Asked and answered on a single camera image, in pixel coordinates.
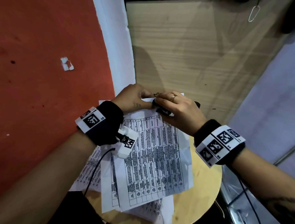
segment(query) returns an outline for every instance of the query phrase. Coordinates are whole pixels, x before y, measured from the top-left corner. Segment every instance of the peeled paint patch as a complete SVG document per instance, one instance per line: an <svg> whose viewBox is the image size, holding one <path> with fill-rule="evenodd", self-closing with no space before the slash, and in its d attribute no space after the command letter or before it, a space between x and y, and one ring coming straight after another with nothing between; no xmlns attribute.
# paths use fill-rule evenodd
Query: peeled paint patch
<svg viewBox="0 0 295 224"><path fill-rule="evenodd" d="M63 69L65 71L67 71L67 70L73 70L74 69L74 66L72 65L71 61L68 60L67 57L60 58L60 60L62 62L61 64L62 64Z"/></svg>

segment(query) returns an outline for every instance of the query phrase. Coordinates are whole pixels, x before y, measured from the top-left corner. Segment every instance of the orange wall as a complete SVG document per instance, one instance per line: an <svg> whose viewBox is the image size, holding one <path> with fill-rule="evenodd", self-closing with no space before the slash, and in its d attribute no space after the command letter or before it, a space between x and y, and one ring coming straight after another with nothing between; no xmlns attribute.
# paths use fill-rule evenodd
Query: orange wall
<svg viewBox="0 0 295 224"><path fill-rule="evenodd" d="M2 194L114 89L92 0L2 1L0 21ZM61 57L75 69L65 72Z"/></svg>

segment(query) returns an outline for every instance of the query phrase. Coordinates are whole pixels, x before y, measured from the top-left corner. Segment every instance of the wristband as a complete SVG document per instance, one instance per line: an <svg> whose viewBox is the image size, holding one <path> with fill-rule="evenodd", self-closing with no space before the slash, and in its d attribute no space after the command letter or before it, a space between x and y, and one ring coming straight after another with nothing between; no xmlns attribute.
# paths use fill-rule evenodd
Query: wristband
<svg viewBox="0 0 295 224"><path fill-rule="evenodd" d="M196 132L196 145L196 153L208 167L212 167L214 164L231 164L245 148L245 139L229 126L210 120Z"/></svg>
<svg viewBox="0 0 295 224"><path fill-rule="evenodd" d="M112 145L117 143L116 134L123 123L123 112L113 102L105 101L97 108L91 107L75 122L96 145Z"/></svg>

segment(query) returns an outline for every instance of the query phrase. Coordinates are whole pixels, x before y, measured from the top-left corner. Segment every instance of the metal clip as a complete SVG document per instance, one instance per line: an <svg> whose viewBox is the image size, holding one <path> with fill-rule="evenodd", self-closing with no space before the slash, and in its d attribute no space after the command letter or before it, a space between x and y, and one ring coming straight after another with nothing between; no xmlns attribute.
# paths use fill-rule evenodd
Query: metal clip
<svg viewBox="0 0 295 224"><path fill-rule="evenodd" d="M253 11L254 11L255 8L258 8L258 12L257 12L256 15L254 16L254 18L251 19L252 13L253 13ZM249 16L248 22L252 22L252 21L256 18L256 16L258 15L260 9L261 9L261 8L260 8L259 5L256 5L256 6L253 7L253 9L252 9L252 11L251 11L251 13L250 13L250 16Z"/></svg>

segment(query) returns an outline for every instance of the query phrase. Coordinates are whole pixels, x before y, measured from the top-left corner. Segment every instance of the gold ring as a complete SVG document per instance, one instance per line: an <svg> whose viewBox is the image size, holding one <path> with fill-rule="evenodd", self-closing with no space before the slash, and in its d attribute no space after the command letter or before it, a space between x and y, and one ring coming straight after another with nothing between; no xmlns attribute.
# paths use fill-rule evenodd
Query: gold ring
<svg viewBox="0 0 295 224"><path fill-rule="evenodd" d="M175 98L176 96L177 96L177 95L175 95L175 94L172 96L171 102L174 101L174 98Z"/></svg>

